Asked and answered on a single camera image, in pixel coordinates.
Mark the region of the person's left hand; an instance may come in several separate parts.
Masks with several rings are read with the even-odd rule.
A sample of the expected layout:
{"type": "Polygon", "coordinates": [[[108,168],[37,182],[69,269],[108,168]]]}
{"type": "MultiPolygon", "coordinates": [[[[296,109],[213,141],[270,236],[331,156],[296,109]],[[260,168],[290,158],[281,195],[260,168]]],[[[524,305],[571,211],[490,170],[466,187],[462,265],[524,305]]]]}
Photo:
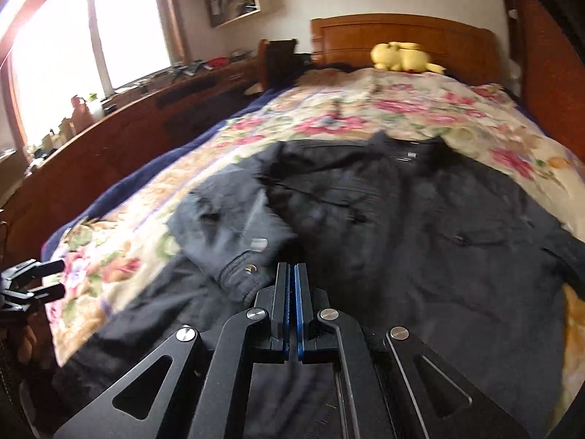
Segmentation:
{"type": "Polygon", "coordinates": [[[32,359],[33,352],[38,344],[37,337],[31,326],[26,324],[17,333],[18,353],[20,363],[26,364],[32,359]]]}

